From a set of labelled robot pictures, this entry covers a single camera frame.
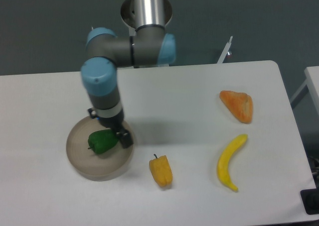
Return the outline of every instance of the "gray background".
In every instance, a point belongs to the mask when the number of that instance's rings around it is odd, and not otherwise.
[[[79,71],[91,26],[128,35],[123,1],[0,0],[0,75]],[[216,63],[233,35],[227,61],[277,62],[289,98],[304,69],[319,65],[319,0],[169,1],[174,65]],[[319,117],[309,94],[294,114],[307,153],[318,156]]]

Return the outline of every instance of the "metal cylinder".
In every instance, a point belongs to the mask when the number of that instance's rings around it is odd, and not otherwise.
[[[163,0],[134,0],[136,29],[144,25],[165,27]]]

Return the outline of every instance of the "yellow banana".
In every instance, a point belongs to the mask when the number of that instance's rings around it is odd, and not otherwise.
[[[225,148],[223,153],[220,155],[217,163],[217,176],[221,183],[230,188],[231,190],[237,192],[238,188],[230,179],[228,172],[228,163],[231,156],[247,141],[248,135],[241,134],[233,139],[229,145]]]

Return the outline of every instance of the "plate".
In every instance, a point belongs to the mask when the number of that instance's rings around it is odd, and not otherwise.
[[[123,126],[131,132],[126,122]],[[70,131],[66,141],[66,154],[70,163],[84,177],[90,180],[108,180],[125,172],[131,159],[134,145],[124,149],[118,141],[116,146],[103,154],[97,155],[88,149],[89,135],[98,130],[104,130],[97,119],[89,116],[80,120]]]

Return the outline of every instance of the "yellow pepper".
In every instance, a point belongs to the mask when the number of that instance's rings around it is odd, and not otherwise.
[[[156,159],[150,160],[150,170],[155,182],[161,187],[169,185],[173,181],[173,174],[166,155],[159,158],[154,156]]]

